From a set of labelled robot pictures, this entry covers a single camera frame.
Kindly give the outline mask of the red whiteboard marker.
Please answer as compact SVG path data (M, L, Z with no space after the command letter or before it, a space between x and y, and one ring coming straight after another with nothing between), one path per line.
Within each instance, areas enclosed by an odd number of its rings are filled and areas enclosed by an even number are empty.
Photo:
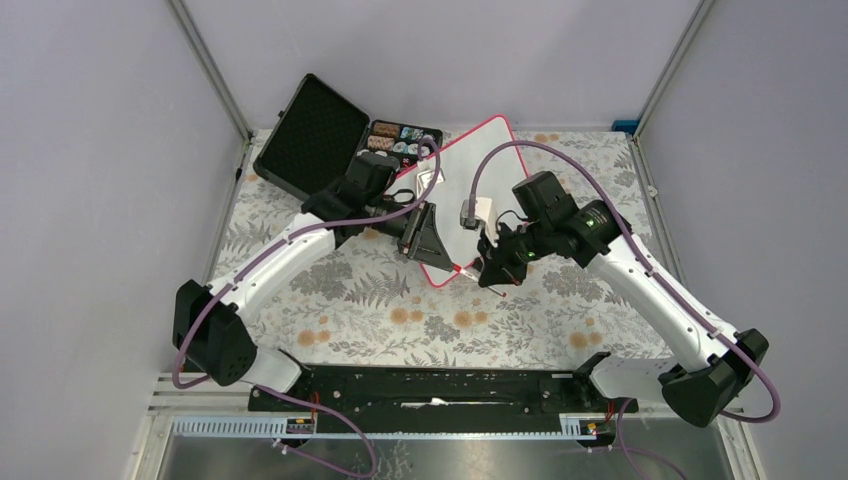
M479 275L479 273L478 273L476 270L474 270L473 268L471 268L471 267L466 268L466 267L462 267L462 266L460 266L460 265L458 265L458 264L455 264L455 265L453 266L453 269L454 269L454 271L455 271L456 273L458 273L458 274L460 274L460 275L462 275L462 276L465 276L466 278L468 278L468 279L472 280L472 281L473 281L474 283L476 283L479 287L481 287L481 288L483 288L483 287L484 287L484 286L482 285L482 280L480 279L480 275ZM502 291L502 290L499 290L499 289L497 289L497 288L495 288L495 287L493 287L493 286L485 286L484 288L485 288L485 289L487 289L488 291L490 291L490 292L494 293L495 295L497 295L497 296L501 297L501 298L506 298L506 297L507 297L507 293L506 293L506 292L504 292L504 291Z

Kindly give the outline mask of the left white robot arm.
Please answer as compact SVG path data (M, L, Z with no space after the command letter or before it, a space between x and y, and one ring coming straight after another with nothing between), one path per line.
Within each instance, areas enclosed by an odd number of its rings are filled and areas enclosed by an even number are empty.
M389 207L386 190L396 178L393 157L363 153L344 175L311 195L300 213L268 245L228 274L208 285L195 280L177 291L172 341L177 356L172 382L178 389L196 386L179 378L191 362L220 386L244 382L285 393L299 380L303 367L291 355L257 346L246 324L284 286L314 262L337 250L367 226L393 230L402 249L423 223L441 173L436 156L425 190L406 205Z

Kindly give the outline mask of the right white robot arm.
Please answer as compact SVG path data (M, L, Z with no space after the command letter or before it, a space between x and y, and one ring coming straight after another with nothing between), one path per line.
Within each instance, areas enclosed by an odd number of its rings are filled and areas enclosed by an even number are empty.
M664 340L666 359L592 356L575 372L606 399L664 402L681 419L706 427L755 375L769 344L757 330L738 331L707 308L644 252L629 224L602 200L578 207L550 172L512 189L525 219L499 221L490 198L471 196L461 208L466 229L479 229L480 284L521 284L528 265L549 255L573 260L602 279Z

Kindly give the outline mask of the pink framed whiteboard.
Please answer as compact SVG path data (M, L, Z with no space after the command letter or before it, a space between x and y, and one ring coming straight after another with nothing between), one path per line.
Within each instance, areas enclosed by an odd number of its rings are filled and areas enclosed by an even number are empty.
M440 150L440 182L427 200L436 205L437 233L449 258L468 268L478 257L480 233L460 225L461 207L468 200L475 172L493 149L514 139L508 119L496 115L449 142ZM497 213L523 212L512 188L529 176L525 162L516 147L497 153L486 165L478 183L479 199L490 198Z

